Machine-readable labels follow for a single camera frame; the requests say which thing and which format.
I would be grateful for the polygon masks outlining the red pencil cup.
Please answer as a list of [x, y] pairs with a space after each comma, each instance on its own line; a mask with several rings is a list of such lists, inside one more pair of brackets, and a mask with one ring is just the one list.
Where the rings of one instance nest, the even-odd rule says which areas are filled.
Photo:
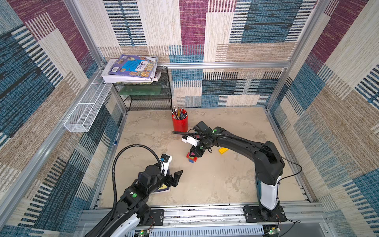
[[172, 117], [174, 131], [187, 132], [189, 129], [188, 117], [183, 120], [176, 120]]

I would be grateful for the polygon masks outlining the stack of books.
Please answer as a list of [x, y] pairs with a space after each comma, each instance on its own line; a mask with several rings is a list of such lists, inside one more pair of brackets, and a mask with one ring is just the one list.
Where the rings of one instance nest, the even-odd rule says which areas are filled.
[[160, 79], [161, 72], [157, 57], [123, 54], [108, 61], [101, 77], [108, 84], [152, 83]]

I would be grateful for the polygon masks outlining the green tray on shelf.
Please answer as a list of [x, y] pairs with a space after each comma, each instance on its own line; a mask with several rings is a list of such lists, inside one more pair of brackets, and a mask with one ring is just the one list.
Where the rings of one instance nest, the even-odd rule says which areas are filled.
[[125, 86], [119, 92], [122, 96], [144, 96], [144, 95], [160, 95], [162, 88], [160, 86]]

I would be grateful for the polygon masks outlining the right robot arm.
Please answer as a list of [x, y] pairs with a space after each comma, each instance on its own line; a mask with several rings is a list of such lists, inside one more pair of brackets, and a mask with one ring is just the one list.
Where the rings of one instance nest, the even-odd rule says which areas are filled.
[[270, 142], [254, 142], [236, 136], [224, 128], [208, 127], [203, 121], [194, 128], [198, 135], [184, 135], [182, 140], [192, 144], [190, 158], [200, 158], [205, 150], [221, 147], [239, 153], [254, 163], [255, 175], [261, 182], [260, 212], [273, 215], [278, 206], [278, 183], [283, 175], [285, 163], [276, 146]]

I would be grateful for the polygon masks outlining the pencils in cup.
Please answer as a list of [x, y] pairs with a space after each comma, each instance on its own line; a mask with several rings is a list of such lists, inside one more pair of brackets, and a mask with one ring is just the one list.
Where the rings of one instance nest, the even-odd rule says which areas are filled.
[[183, 120], [188, 117], [188, 113], [181, 107], [173, 107], [171, 109], [172, 117], [176, 120]]

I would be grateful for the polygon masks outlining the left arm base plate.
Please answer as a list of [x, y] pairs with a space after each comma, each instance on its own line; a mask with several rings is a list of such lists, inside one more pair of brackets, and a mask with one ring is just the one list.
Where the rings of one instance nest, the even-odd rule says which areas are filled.
[[162, 226], [164, 219], [164, 209], [150, 209], [137, 212], [139, 224], [137, 227], [142, 226]]

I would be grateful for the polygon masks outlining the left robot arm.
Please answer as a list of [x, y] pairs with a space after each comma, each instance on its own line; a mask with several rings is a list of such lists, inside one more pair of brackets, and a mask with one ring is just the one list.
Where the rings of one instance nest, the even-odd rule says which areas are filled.
[[87, 237], [123, 237], [141, 222], [150, 219], [151, 208], [147, 205], [150, 194], [163, 184], [176, 187], [183, 171], [164, 175], [157, 165], [147, 166], [112, 207], [111, 211], [90, 230]]

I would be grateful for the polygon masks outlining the dark blue notebook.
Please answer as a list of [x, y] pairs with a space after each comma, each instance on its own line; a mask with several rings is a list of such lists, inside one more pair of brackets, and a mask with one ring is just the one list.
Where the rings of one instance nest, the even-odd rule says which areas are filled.
[[169, 192], [169, 191], [170, 191], [170, 187], [165, 184], [162, 184], [157, 190], [154, 191], [154, 194]]

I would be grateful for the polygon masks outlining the yellow lego brick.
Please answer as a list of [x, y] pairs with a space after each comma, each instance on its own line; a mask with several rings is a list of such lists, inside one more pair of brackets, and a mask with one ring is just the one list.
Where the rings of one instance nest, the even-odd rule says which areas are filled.
[[219, 153], [220, 154], [224, 154], [225, 152], [227, 152], [229, 149], [227, 149], [227, 148], [220, 148], [219, 149]]

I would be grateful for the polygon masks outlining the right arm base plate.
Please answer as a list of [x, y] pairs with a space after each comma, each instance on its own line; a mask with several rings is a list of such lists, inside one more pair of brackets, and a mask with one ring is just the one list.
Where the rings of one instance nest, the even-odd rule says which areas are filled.
[[286, 222], [287, 218], [285, 216], [283, 207], [277, 205], [273, 210], [269, 210], [266, 207], [259, 206], [249, 206], [245, 205], [243, 207], [244, 217], [247, 223], [259, 223], [259, 222]]

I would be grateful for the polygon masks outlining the red lego brick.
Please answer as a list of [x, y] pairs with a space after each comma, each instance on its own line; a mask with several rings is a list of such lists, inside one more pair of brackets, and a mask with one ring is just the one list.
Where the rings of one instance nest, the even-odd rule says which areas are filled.
[[189, 152], [189, 153], [187, 154], [187, 159], [188, 159], [188, 160], [193, 160], [194, 162], [196, 162], [197, 159], [198, 159], [198, 157], [195, 155], [195, 153], [193, 153], [193, 152]]

